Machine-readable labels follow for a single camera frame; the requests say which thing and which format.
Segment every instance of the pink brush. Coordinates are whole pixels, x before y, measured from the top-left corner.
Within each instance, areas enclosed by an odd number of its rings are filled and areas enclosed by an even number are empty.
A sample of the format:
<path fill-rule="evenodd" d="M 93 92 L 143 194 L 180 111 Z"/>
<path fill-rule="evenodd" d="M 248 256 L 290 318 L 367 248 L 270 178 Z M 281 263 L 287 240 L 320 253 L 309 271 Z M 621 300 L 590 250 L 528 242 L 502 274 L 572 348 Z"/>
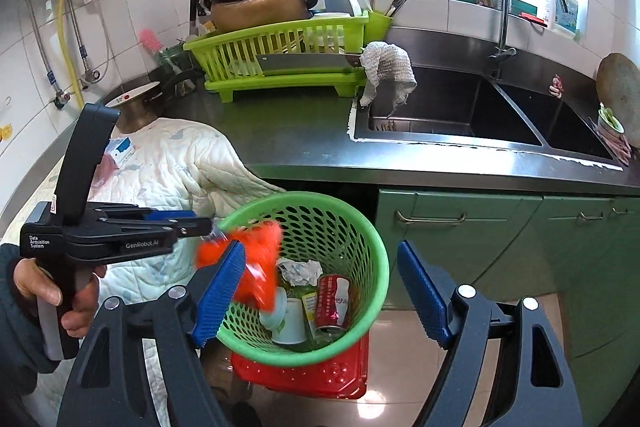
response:
<path fill-rule="evenodd" d="M 138 38 L 140 39 L 140 43 L 154 55 L 166 48 L 166 46 L 158 40 L 158 37 L 156 37 L 152 29 L 141 29 L 138 33 Z"/>

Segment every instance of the yellow gas hose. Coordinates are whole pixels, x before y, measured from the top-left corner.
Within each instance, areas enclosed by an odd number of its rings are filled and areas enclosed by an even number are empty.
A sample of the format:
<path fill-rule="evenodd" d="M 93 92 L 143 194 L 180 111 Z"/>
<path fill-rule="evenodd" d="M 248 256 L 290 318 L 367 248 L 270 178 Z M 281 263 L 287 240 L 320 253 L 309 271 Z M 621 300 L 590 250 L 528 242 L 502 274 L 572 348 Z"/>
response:
<path fill-rule="evenodd" d="M 63 25 L 63 19 L 65 16 L 65 0 L 58 0 L 58 6 L 56 9 L 56 28 L 58 31 L 58 40 L 60 41 L 60 49 L 62 50 L 62 56 L 65 59 L 66 68 L 69 76 L 71 77 L 71 87 L 73 87 L 74 95 L 76 96 L 76 102 L 78 107 L 82 109 L 84 107 L 84 98 L 82 98 L 82 90 L 78 83 L 78 74 L 76 73 L 76 67 L 71 60 L 69 50 L 66 47 L 65 42 L 65 28 Z"/>

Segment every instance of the red plastic basket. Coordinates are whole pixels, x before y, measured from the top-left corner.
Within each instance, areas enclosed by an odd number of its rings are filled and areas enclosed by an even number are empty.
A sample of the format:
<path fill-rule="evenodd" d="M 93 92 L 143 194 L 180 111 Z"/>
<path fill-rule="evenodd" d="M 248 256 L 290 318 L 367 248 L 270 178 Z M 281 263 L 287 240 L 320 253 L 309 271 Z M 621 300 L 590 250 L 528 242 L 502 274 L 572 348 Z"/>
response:
<path fill-rule="evenodd" d="M 345 352 L 324 362 L 303 367 L 274 367 L 252 362 L 234 353 L 234 373 L 244 381 L 281 393 L 311 398 L 357 400 L 367 392 L 369 333 Z"/>

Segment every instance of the green plastic basket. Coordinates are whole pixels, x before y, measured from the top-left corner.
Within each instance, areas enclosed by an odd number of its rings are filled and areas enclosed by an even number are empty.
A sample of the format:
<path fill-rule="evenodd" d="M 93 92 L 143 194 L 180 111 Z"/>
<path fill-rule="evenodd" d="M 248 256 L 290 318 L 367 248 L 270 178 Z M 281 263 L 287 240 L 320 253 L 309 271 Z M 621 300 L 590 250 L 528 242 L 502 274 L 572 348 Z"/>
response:
<path fill-rule="evenodd" d="M 265 74 L 257 55 L 281 53 L 360 53 L 368 13 L 290 21 L 185 42 L 206 73 L 205 89 L 231 102 L 236 90 L 271 87 L 334 86 L 339 96 L 355 96 L 366 81 L 364 70 L 352 73 Z"/>
<path fill-rule="evenodd" d="M 350 308 L 349 330 L 333 344 L 297 353 L 271 342 L 256 310 L 232 303 L 218 339 L 239 355 L 267 365 L 298 367 L 323 362 L 353 346 L 380 313 L 389 284 L 384 244 L 369 220 L 350 204 L 314 192 L 283 192 L 261 198 L 230 214 L 220 227 L 254 227 L 273 219 L 282 226 L 281 256 L 319 261 L 324 273 L 340 273 L 351 280 L 356 298 Z M 332 255 L 337 250 L 341 250 L 341 259 Z"/>

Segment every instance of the orange plastic bag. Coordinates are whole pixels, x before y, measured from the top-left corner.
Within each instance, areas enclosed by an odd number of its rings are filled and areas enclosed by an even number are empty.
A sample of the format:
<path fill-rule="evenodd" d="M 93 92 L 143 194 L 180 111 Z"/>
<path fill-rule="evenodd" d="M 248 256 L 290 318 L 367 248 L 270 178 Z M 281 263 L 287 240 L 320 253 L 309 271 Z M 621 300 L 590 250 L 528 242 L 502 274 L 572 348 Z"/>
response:
<path fill-rule="evenodd" d="M 246 267 L 234 301 L 259 310 L 273 312 L 276 291 L 276 261 L 282 229 L 277 221 L 265 221 L 251 230 L 225 232 L 226 240 L 207 241 L 200 245 L 196 268 L 218 262 L 232 240 L 244 246 Z"/>

